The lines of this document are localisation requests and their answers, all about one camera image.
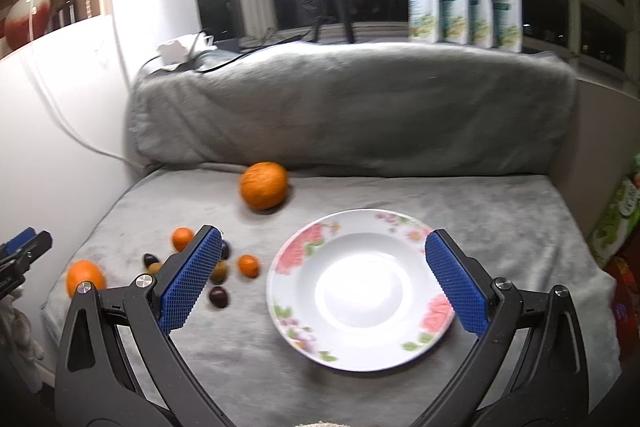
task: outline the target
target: gray fleece cover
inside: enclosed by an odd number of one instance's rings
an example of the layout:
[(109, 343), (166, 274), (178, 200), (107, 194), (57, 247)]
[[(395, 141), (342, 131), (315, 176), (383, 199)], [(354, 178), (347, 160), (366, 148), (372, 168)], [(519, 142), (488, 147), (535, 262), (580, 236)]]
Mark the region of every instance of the gray fleece cover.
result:
[(268, 158), (322, 175), (548, 172), (575, 98), (549, 55), (448, 44), (281, 44), (212, 73), (136, 83), (138, 152), (167, 164)]
[[(173, 229), (211, 224), (231, 243), (231, 262), (243, 253), (260, 259), (264, 273), (256, 280), (232, 270), (225, 282), (228, 308), (209, 303), (207, 283), (185, 327), (171, 335), (204, 389), (239, 427), (318, 420), (405, 427), (442, 390), (471, 348), (475, 336), (455, 320), (440, 343), (413, 363), (356, 374), (311, 362), (281, 338), (266, 307), (266, 270), (281, 245), (306, 223), (350, 208), (388, 208), (444, 228), (491, 275), (508, 277), (519, 288), (568, 286), (584, 336), (591, 404), (618, 376), (609, 308), (614, 280), (598, 269), (546, 176), (297, 177), (291, 185), (284, 207), (255, 214), (238, 197), (238, 174), (161, 170), (125, 194), (73, 257), (97, 263), (109, 286), (128, 285), (144, 269), (143, 253), (162, 260), (172, 253)], [(45, 322), (57, 341), (69, 302), (61, 276), (44, 306)], [(500, 396), (523, 339), (518, 335), (488, 400)], [(134, 353), (130, 334), (124, 343)], [(139, 355), (131, 357), (145, 394), (159, 401)]]

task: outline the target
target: dark purple olive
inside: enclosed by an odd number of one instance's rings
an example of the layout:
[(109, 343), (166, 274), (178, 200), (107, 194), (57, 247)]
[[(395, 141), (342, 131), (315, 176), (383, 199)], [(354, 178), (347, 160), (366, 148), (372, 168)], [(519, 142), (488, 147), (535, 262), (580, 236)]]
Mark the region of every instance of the dark purple olive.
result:
[(225, 261), (227, 259), (229, 259), (229, 254), (231, 253), (231, 248), (229, 247), (228, 242), (226, 242), (224, 239), (222, 240), (222, 255), (220, 256), (220, 259), (224, 259)]
[(209, 300), (216, 308), (229, 306), (229, 294), (222, 286), (213, 286), (209, 292)]
[(152, 253), (145, 253), (142, 256), (142, 262), (145, 264), (147, 268), (149, 268), (149, 265), (152, 265), (153, 263), (160, 263), (160, 260), (158, 259), (158, 257), (153, 255)]

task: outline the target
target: black cable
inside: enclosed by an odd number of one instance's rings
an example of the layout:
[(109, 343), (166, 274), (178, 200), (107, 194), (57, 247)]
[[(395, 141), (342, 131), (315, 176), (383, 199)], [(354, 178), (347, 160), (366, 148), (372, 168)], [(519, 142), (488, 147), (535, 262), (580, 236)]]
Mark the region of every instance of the black cable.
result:
[(300, 34), (300, 35), (294, 35), (293, 37), (289, 37), (288, 39), (284, 39), (281, 40), (279, 42), (276, 42), (275, 44), (270, 44), (268, 46), (260, 46), (258, 48), (254, 48), (252, 50), (247, 51), (246, 53), (242, 54), (242, 55), (238, 55), (238, 57), (234, 57), (231, 60), (228, 60), (226, 62), (224, 62), (223, 64), (219, 64), (213, 68), (209, 68), (208, 70), (196, 70), (198, 73), (211, 73), (211, 71), (218, 71), (221, 68), (224, 68), (225, 66), (228, 66), (229, 64), (231, 64), (232, 62), (235, 62), (236, 60), (240, 60), (241, 58), (245, 58), (248, 55), (251, 55), (252, 53), (255, 53), (257, 51), (260, 50), (265, 50), (266, 48), (271, 48), (273, 46), (277, 46), (279, 44), (287, 44), (289, 42), (296, 42), (299, 40), (302, 40), (306, 35), (308, 35), (308, 33), (311, 31), (311, 28), (308, 29), (308, 31), (304, 34)]
[(196, 33), (196, 36), (193, 39), (193, 44), (191, 45), (191, 49), (189, 50), (189, 55), (187, 55), (187, 61), (189, 61), (189, 60), (191, 60), (193, 58), (193, 51), (196, 48), (196, 42), (198, 42), (198, 37), (200, 36), (200, 34), (204, 33), (206, 35), (208, 30), (209, 30), (209, 28), (203, 28), (199, 32)]

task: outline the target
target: orange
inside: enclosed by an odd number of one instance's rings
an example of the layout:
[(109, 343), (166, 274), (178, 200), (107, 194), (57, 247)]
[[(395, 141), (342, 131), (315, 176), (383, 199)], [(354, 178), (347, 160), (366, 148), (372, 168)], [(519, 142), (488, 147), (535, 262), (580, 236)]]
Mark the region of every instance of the orange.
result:
[(79, 283), (90, 281), (98, 290), (107, 288), (100, 268), (91, 261), (76, 261), (66, 271), (66, 292), (73, 297)]
[(178, 252), (184, 250), (191, 239), (193, 239), (193, 230), (188, 229), (187, 227), (175, 229), (174, 233), (171, 235), (171, 242), (174, 244), (174, 248)]
[(275, 162), (251, 165), (240, 178), (240, 195), (254, 210), (267, 210), (287, 197), (287, 170)]
[(238, 257), (238, 268), (247, 277), (258, 277), (258, 273), (260, 273), (260, 261), (253, 255), (245, 253)]

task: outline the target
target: white plate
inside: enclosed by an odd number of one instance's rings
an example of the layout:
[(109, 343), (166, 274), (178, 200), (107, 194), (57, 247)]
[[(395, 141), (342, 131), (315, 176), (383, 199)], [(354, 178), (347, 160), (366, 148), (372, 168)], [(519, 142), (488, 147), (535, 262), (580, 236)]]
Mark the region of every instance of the white plate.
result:
[(296, 232), (271, 263), (267, 302), (284, 339), (347, 371), (395, 367), (430, 349), (453, 309), (424, 259), (430, 227), (363, 208)]

